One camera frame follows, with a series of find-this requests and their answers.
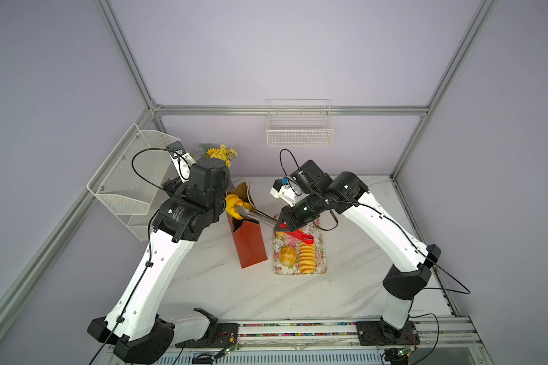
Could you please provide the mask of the floral rectangular tray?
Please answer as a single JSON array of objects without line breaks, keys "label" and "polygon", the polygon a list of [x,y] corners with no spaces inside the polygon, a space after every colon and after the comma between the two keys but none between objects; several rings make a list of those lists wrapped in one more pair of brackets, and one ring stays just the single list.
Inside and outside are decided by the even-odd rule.
[{"label": "floral rectangular tray", "polygon": [[316,227],[317,218],[301,228],[303,234],[311,235],[312,244],[287,233],[274,232],[272,237],[272,267],[276,275],[323,275],[327,273],[327,257],[324,232]]}]

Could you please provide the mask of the red handled metal tongs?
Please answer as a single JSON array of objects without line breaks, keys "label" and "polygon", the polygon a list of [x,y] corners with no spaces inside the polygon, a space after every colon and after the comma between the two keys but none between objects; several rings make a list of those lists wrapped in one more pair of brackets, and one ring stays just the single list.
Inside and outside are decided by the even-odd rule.
[{"label": "red handled metal tongs", "polygon": [[248,209],[245,208],[243,205],[239,205],[235,207],[234,210],[238,215],[243,218],[267,224],[269,226],[272,226],[274,228],[274,231],[276,232],[283,232],[284,234],[294,237],[295,239],[298,239],[299,241],[306,243],[307,245],[314,245],[314,237],[312,235],[303,233],[301,231],[290,231],[287,225],[283,222],[278,222],[273,217],[270,217],[267,214],[263,214],[261,211],[257,211],[257,209],[255,208]]}]

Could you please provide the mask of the red brown paper bag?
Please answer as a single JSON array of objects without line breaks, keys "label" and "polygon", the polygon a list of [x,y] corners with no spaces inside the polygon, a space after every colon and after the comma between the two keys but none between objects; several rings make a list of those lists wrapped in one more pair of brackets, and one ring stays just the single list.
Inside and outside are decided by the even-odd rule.
[{"label": "red brown paper bag", "polygon": [[[239,183],[233,189],[228,190],[227,194],[236,194],[243,201],[254,206],[250,197],[250,185],[247,182]],[[265,262],[267,254],[260,223],[246,218],[239,221],[233,219],[228,213],[226,214],[242,269]]]}]

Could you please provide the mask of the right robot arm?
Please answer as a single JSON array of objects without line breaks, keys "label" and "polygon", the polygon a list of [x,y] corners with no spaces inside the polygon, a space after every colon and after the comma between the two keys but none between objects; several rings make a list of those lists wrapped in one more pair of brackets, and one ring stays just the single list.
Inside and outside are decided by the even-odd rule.
[{"label": "right robot arm", "polygon": [[329,211],[353,222],[385,251],[392,261],[382,281],[388,293],[385,310],[378,321],[362,328],[360,337],[368,344],[374,337],[382,345],[405,341],[414,329],[409,316],[413,300],[429,284],[441,250],[402,228],[354,173],[345,171],[333,178],[309,160],[292,175],[277,179],[270,193],[287,204],[280,211],[277,231],[298,231]]}]

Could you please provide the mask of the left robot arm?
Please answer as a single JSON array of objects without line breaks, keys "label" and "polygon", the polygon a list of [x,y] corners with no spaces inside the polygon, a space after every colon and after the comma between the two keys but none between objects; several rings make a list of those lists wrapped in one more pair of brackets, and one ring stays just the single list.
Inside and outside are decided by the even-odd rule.
[{"label": "left robot arm", "polygon": [[207,158],[190,167],[186,182],[176,188],[154,214],[149,247],[122,297],[105,316],[93,319],[88,334],[126,363],[153,364],[172,345],[216,337],[217,318],[196,308],[178,319],[158,315],[161,301],[185,256],[203,230],[225,211],[231,180],[225,161]]}]

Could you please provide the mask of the long ridged yellow bread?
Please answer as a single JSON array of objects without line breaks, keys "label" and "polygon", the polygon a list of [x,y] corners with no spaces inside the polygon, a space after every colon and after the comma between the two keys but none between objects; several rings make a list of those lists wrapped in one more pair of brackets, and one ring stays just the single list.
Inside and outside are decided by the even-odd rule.
[{"label": "long ridged yellow bread", "polygon": [[301,244],[298,266],[301,274],[312,274],[316,271],[316,249],[313,244]]}]

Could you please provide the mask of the round golden bun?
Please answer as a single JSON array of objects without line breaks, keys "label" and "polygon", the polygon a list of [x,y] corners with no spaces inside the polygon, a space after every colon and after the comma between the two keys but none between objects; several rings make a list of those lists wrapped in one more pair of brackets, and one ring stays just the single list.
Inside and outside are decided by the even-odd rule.
[{"label": "round golden bun", "polygon": [[279,253],[279,261],[282,266],[291,268],[298,260],[298,254],[295,247],[283,246]]}]

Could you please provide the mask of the yellow flower bouquet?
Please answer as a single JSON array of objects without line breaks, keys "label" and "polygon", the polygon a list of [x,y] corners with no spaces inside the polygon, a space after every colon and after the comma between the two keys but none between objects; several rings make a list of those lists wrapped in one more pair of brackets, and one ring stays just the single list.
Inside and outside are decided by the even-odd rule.
[{"label": "yellow flower bouquet", "polygon": [[232,161],[238,157],[235,148],[229,148],[224,144],[201,144],[199,147],[203,150],[202,158],[212,158],[223,161],[227,167],[231,167]]}]

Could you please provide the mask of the white mesh two-tier shelf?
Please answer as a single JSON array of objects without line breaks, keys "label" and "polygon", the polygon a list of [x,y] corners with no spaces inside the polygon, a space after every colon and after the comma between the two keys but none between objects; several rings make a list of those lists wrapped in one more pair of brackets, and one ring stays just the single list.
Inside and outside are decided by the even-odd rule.
[{"label": "white mesh two-tier shelf", "polygon": [[178,140],[133,125],[87,185],[88,191],[140,241],[148,239],[149,221],[168,199],[160,187],[177,176],[163,150]]}]

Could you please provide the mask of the aluminium frame structure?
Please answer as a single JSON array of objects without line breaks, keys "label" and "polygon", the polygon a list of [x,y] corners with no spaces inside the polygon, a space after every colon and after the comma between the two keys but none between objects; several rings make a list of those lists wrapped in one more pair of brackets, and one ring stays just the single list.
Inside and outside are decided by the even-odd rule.
[{"label": "aluminium frame structure", "polygon": [[[426,106],[330,106],[327,109],[316,106],[292,105],[280,106],[168,106],[155,105],[142,78],[142,74],[135,62],[134,55],[123,32],[114,7],[109,1],[96,1],[95,7],[102,17],[103,23],[111,35],[120,58],[125,64],[131,80],[143,98],[145,108],[136,120],[137,127],[145,127],[154,123],[158,129],[163,129],[162,116],[291,116],[299,120],[303,116],[419,116],[420,121],[415,127],[403,154],[399,158],[394,171],[390,174],[396,179],[416,148],[420,137],[428,127],[443,97],[446,95],[453,79],[458,74],[467,58],[467,53],[473,46],[475,39],[481,32],[484,24],[496,7],[495,1],[481,1],[476,8],[470,23],[465,30],[429,104]],[[72,236],[83,222],[88,209],[97,196],[85,188],[53,232],[48,236],[44,245],[29,261],[13,285],[0,301],[0,345],[8,332],[21,315],[21,312],[30,302],[37,286],[44,279],[47,272],[53,267],[60,254],[65,250]]]}]

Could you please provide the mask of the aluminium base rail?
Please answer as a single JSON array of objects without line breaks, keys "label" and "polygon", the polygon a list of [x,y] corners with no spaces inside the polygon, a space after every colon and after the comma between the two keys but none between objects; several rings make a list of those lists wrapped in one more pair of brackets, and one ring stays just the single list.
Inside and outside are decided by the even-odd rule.
[{"label": "aluminium base rail", "polygon": [[215,322],[199,340],[118,354],[104,364],[492,364],[467,317],[415,316],[390,341],[375,320]]}]

